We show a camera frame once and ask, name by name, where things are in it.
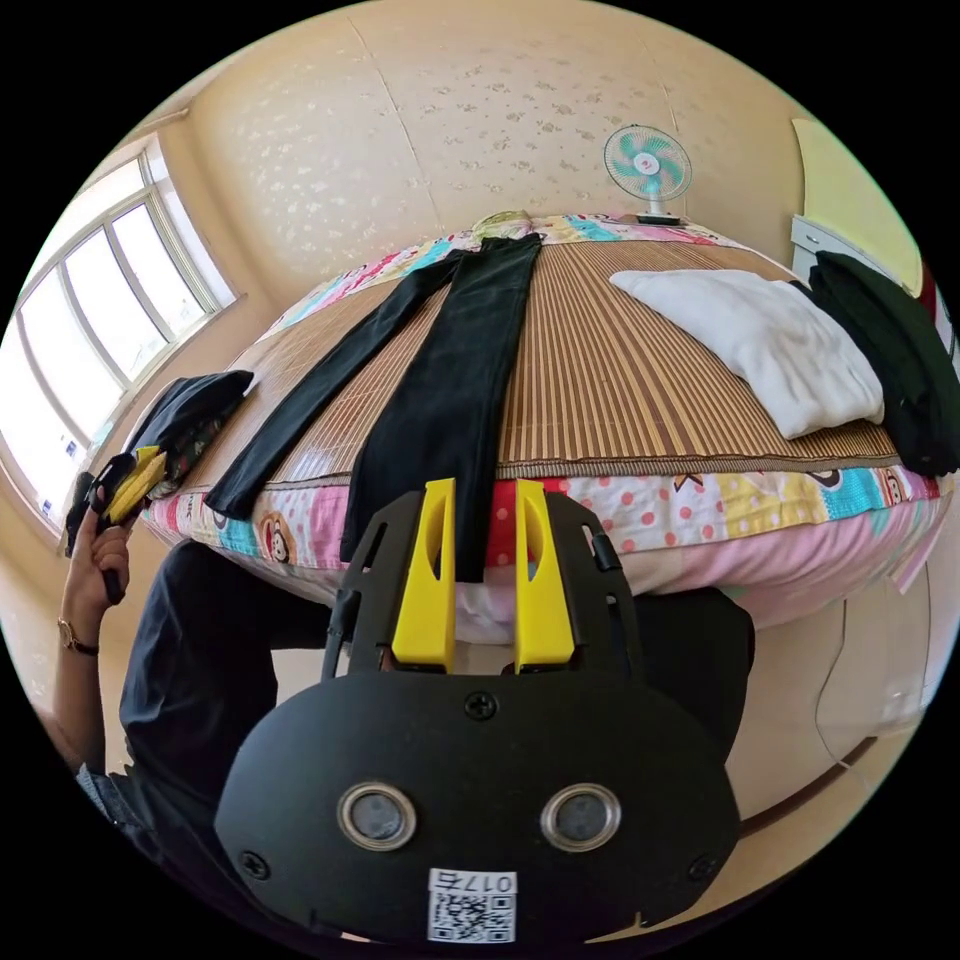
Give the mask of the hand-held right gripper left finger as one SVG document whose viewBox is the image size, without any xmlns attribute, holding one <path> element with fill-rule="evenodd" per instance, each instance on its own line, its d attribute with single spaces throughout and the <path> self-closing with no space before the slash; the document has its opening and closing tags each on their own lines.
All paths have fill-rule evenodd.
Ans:
<svg viewBox="0 0 960 960">
<path fill-rule="evenodd" d="M 409 669 L 451 669 L 455 653 L 453 478 L 426 484 L 414 530 L 391 652 Z"/>
</svg>

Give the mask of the person's left hand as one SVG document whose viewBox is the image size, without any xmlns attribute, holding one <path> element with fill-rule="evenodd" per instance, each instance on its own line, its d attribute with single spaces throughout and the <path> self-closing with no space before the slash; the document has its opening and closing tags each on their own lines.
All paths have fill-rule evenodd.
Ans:
<svg viewBox="0 0 960 960">
<path fill-rule="evenodd" d="M 105 613 L 123 599 L 129 583 L 129 528 L 96 531 L 97 516 L 90 512 L 78 531 L 61 602 L 61 619 L 78 636 L 99 631 Z"/>
</svg>

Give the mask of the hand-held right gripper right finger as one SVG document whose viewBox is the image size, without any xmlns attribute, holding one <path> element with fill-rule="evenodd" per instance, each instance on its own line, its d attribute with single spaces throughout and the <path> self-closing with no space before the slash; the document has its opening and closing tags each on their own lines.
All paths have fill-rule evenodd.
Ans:
<svg viewBox="0 0 960 960">
<path fill-rule="evenodd" d="M 514 667 L 563 668 L 574 638 L 547 495 L 532 480 L 517 481 L 515 492 Z"/>
</svg>

